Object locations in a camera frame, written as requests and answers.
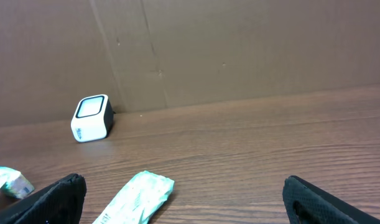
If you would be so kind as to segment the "orange white small box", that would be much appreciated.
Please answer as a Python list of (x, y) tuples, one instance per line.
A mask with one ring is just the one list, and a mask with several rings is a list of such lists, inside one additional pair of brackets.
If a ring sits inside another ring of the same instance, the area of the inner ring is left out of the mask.
[(0, 167), (0, 191), (7, 196), (23, 199), (35, 190), (18, 170)]

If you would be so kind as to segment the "green wet wipes pack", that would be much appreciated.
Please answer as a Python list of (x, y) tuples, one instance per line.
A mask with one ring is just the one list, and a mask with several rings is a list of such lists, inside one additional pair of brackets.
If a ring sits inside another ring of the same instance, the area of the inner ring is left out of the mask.
[(146, 170), (136, 174), (93, 224), (147, 224), (173, 192), (174, 183)]

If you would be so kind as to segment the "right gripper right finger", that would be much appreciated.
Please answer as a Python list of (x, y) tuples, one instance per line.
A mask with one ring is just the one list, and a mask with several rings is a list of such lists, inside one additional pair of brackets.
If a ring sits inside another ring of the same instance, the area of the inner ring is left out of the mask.
[(378, 224), (377, 219), (296, 175), (282, 191), (290, 224)]

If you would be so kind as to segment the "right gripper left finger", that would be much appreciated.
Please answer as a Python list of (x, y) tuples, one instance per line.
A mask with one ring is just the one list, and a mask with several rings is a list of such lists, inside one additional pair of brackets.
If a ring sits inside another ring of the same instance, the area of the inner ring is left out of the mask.
[(69, 174), (0, 212), (0, 224), (79, 224), (85, 178)]

